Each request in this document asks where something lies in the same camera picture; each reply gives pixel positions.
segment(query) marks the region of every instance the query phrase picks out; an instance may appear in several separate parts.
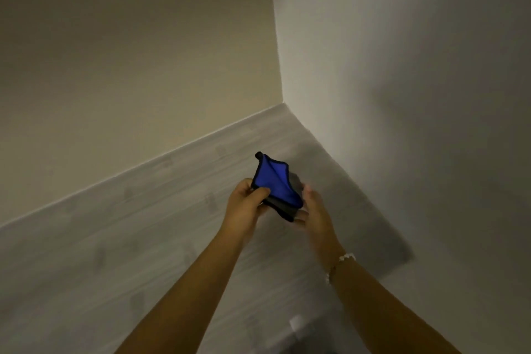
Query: wall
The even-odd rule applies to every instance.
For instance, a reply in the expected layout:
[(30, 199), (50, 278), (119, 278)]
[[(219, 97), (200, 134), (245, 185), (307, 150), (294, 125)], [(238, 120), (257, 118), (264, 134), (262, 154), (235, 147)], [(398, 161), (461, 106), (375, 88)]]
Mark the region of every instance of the wall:
[(385, 285), (463, 352), (525, 352), (528, 0), (274, 2), (285, 102), (415, 253)]
[(272, 0), (0, 0), (0, 224), (282, 101)]

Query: folded fabric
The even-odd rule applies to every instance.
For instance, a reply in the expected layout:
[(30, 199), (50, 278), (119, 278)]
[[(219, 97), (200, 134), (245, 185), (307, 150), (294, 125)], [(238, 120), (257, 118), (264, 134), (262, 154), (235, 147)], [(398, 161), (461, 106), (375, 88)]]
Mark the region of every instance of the folded fabric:
[(282, 161), (257, 152), (258, 168), (251, 186), (253, 189), (269, 188), (271, 194), (265, 198), (264, 204), (272, 207), (285, 220), (293, 222), (297, 211), (302, 208), (302, 183), (299, 177), (289, 172), (289, 166)]

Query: person's left arm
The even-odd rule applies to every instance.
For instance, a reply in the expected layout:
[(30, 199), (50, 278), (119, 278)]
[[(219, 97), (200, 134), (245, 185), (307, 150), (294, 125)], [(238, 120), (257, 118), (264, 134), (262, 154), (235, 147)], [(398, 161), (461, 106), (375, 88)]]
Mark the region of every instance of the person's left arm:
[(227, 286), (236, 261), (252, 237), (269, 189), (251, 190), (251, 179), (232, 192), (222, 227), (197, 260), (142, 319), (117, 354), (195, 353)]

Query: black trim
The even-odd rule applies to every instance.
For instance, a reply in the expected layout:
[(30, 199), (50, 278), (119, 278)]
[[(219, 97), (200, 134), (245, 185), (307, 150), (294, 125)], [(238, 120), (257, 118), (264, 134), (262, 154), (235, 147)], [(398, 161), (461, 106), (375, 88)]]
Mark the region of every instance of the black trim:
[[(264, 160), (264, 156), (265, 154), (263, 154), (261, 151), (258, 151), (255, 155), (256, 159), (258, 160), (258, 167), (256, 168), (256, 172), (254, 173), (254, 176), (253, 176), (253, 180), (251, 182), (251, 188), (253, 189), (258, 189), (259, 186), (256, 184), (256, 177), (258, 176), (258, 173), (260, 172), (260, 168), (262, 168), (262, 162)], [(267, 156), (269, 158), (270, 161), (274, 162), (274, 163), (277, 163), (277, 164), (284, 164), (286, 166), (286, 179), (288, 181), (288, 185), (289, 187), (291, 188), (291, 190), (295, 191), (295, 188), (291, 185), (291, 183), (289, 182), (289, 165), (288, 163), (285, 163), (283, 161), (277, 161), (277, 160), (274, 160), (273, 158), (271, 158), (270, 156)], [(272, 197), (274, 197), (275, 199), (278, 199), (280, 201), (282, 201), (283, 203), (285, 203), (287, 206), (289, 207), (293, 207), (294, 209), (298, 210), (300, 208), (302, 208), (302, 206), (295, 206), (287, 201), (285, 201), (284, 199), (281, 199), (280, 197), (278, 196), (275, 196), (275, 195), (272, 195)], [(275, 209), (275, 211), (284, 219), (284, 220), (287, 220), (289, 221), (290, 223), (293, 223), (293, 217), (290, 216), (288, 213), (286, 213), (284, 210), (280, 209), (278, 206), (275, 206), (273, 203), (270, 203), (266, 200), (263, 200), (262, 203), (264, 203), (265, 205), (269, 206), (269, 207), (272, 207), (273, 209)]]

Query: forearm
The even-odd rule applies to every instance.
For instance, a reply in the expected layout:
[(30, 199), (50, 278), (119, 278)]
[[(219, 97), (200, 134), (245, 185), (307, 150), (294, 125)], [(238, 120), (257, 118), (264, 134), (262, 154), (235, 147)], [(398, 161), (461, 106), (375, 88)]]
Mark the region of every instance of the forearm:
[[(330, 243), (322, 263), (334, 266), (345, 251)], [(436, 330), (387, 291), (359, 263), (348, 259), (335, 268), (331, 280), (356, 330), (373, 354), (458, 353)]]
[(220, 230), (117, 353), (195, 353), (242, 248), (239, 238)]

